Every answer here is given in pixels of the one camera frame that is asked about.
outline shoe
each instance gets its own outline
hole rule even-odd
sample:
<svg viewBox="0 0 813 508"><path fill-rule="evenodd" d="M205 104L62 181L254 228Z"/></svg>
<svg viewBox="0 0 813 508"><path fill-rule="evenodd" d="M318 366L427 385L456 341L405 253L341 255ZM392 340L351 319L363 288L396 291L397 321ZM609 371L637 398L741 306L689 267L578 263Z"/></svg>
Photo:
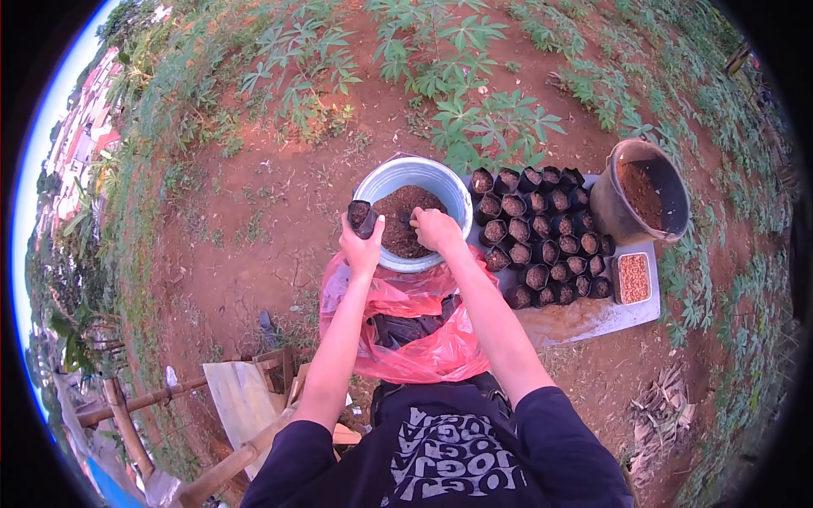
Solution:
<svg viewBox="0 0 813 508"><path fill-rule="evenodd" d="M263 339L265 339L271 349L276 348L276 326L271 321L271 316L267 310L261 310L259 313L259 327L263 330Z"/></svg>

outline dirt ground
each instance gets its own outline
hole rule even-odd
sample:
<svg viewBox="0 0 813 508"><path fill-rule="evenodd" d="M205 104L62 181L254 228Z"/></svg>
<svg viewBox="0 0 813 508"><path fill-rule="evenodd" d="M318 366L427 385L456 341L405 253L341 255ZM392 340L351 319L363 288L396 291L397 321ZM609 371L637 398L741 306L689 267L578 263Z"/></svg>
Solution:
<svg viewBox="0 0 813 508"><path fill-rule="evenodd" d="M506 31L507 40L495 41L489 51L490 58L501 64L494 67L494 76L489 78L489 93L519 88L524 95L537 98L548 113L563 119L561 125L567 135L549 132L548 155L543 164L601 173L605 157L618 137L602 131L593 114L549 83L549 72L565 64L565 58L536 50L501 11L490 14L493 22L511 28ZM154 252L154 266L159 268L154 274L153 293L161 319L161 368L172 366L179 379L200 376L201 361L229 360L268 350L258 334L257 319L262 309L275 315L283 327L309 323L312 333L321 273L338 248L338 216L350 201L354 187L380 163L399 154L444 158L430 148L429 141L409 133L405 114L412 95L404 94L402 84L391 85L378 78L379 64L372 62L369 49L376 37L376 26L359 12L350 17L346 28L355 31L349 37L350 48L364 48L354 52L363 82L351 89L349 97L323 98L324 103L355 108L345 134L318 147L277 145L272 135L263 131L263 119L250 124L244 113L239 134L245 149L232 158L222 158L214 146L193 153L202 190L183 202L165 206L169 215ZM597 44L588 40L585 57L601 60L599 53ZM509 60L521 64L520 73L505 70L502 64ZM224 93L224 97L230 97L232 92ZM427 117L432 115L430 108ZM644 116L645 121L652 120ZM720 165L720 152L711 144L708 132L696 123L691 127L698 134L699 150L707 167L696 167L696 159L687 150L684 156L689 183L695 189L706 189L706 198L718 198L713 186L708 185L708 170ZM353 143L360 132L372 141L364 150ZM271 197L257 197L263 186L271 188ZM261 232L253 244L245 233L236 240L237 232L245 232L257 213L260 216L255 223L265 233ZM738 234L744 227L729 224L726 246L712 248L710 264L715 284L722 284L731 273L729 251L742 253L739 259L750 252L749 235ZM215 245L211 239L216 231L222 231L222 245ZM657 480L639 493L646 506L660 506L673 499L688 472L694 444L703 438L715 416L710 373L724 356L711 334L696 335L689 338L688 347L675 351L669 345L664 324L652 322L539 351L540 360L557 385L616 457L629 454L633 443L630 400L657 379L661 369L674 363L683 366L689 401L698 404L698 413L680 450L669 458L656 475ZM307 344L304 346L303 353L310 353ZM368 423L375 385L375 380L353 379L350 394L363 414L351 417L347 411L344 421L356 430ZM178 432L184 433L204 468L228 452L228 447L224 452L228 440L205 392L176 400L172 408L188 423ZM215 439L210 441L206 436ZM155 429L150 430L150 437L152 441L153 437L161 439ZM244 481L238 479L224 496L234 503L244 487Z"/></svg>

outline dried leaves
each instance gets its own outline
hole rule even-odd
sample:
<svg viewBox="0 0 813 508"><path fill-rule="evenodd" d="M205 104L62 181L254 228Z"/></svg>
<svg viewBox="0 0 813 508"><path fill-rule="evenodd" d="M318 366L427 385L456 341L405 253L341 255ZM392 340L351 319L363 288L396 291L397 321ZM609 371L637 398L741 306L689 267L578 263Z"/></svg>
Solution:
<svg viewBox="0 0 813 508"><path fill-rule="evenodd" d="M632 401L635 454L630 460L636 488L649 483L677 439L694 417L696 404L689 404L680 366L663 369L657 383Z"/></svg>

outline black t-shirt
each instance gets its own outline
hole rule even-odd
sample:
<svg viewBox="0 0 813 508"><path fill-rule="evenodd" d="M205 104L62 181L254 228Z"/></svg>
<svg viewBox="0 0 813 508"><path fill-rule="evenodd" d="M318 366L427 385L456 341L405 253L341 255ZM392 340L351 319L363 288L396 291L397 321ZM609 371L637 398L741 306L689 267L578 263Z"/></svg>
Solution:
<svg viewBox="0 0 813 508"><path fill-rule="evenodd" d="M242 508L633 505L618 463L558 388L520 401L516 434L471 385L410 385L380 410L382 424L340 462L328 429L288 425Z"/></svg>

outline red plastic bag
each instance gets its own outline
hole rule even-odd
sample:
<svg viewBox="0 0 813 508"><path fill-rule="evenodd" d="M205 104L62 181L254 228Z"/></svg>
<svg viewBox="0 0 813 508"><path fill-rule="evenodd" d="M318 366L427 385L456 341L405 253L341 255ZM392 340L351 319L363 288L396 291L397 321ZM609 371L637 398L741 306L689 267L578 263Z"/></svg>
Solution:
<svg viewBox="0 0 813 508"><path fill-rule="evenodd" d="M469 246L477 265L485 271L480 251ZM496 285L497 279L485 271ZM319 335L327 332L333 313L347 291L350 267L339 252L330 260L322 278L322 298L319 309ZM375 327L367 319L376 314L403 318L439 315L441 300L456 293L449 267L443 263L419 273L399 273L382 267L376 269L361 326L359 353L353 372L359 376L377 377L390 383L437 383L462 381L489 369L477 336L468 318L466 303L455 309L440 329L430 336L412 341L398 350L373 343Z"/></svg>

